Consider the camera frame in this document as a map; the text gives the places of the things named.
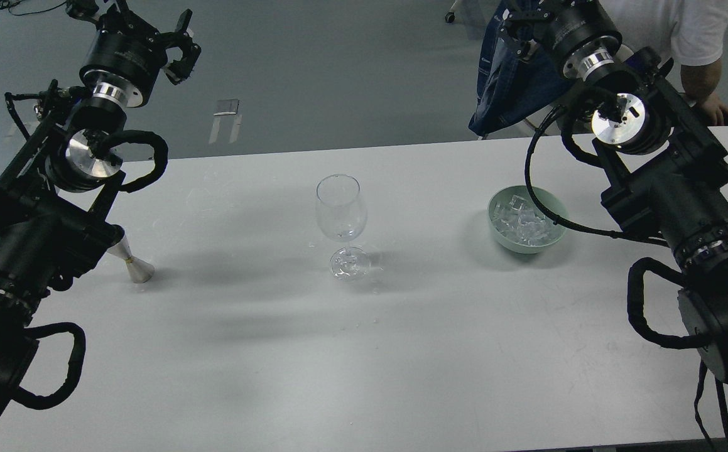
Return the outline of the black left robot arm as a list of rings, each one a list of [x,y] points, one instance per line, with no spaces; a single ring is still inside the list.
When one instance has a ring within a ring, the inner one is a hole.
[[[111,254],[145,283],[151,264],[131,254],[123,227],[106,218],[120,193],[140,191],[166,171],[169,148],[151,131],[126,129],[126,109],[145,106],[160,73],[174,85],[201,54],[191,9],[162,32],[115,1],[67,1],[66,14],[97,34],[80,85],[56,80],[39,94],[5,94],[25,143],[0,175],[0,416],[11,402],[45,410],[80,382],[86,351],[71,321],[31,326],[40,301],[65,291]]]

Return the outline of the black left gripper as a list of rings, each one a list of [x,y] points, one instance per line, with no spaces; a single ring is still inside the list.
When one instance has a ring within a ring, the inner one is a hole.
[[[159,30],[130,14],[126,1],[65,1],[65,12],[97,26],[80,80],[91,88],[102,82],[118,87],[129,108],[148,103],[161,68],[172,85],[188,80],[201,54],[189,32],[192,11],[184,11],[174,31],[161,35],[162,48]],[[180,59],[166,63],[166,51],[174,48]]]

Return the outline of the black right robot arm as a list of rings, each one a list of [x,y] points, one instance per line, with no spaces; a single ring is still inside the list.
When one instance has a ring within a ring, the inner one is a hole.
[[[728,444],[728,184],[726,148],[665,75],[656,52],[617,56],[622,38],[596,1],[510,2],[498,33],[519,59],[541,45],[559,77],[581,80],[575,100],[556,106],[534,132],[524,164],[533,203],[553,223],[585,234],[659,244],[677,269],[650,257],[627,277],[627,315],[645,340],[700,355],[696,399],[712,373]],[[619,230],[599,230],[561,217],[539,200],[531,163],[542,132],[565,118],[562,143],[577,161],[602,169],[610,186],[601,204]]]

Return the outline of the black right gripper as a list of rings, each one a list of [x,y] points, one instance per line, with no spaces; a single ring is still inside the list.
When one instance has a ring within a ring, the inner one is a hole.
[[[501,38],[517,60],[551,59],[565,79],[614,62],[622,36],[597,1],[504,1]]]

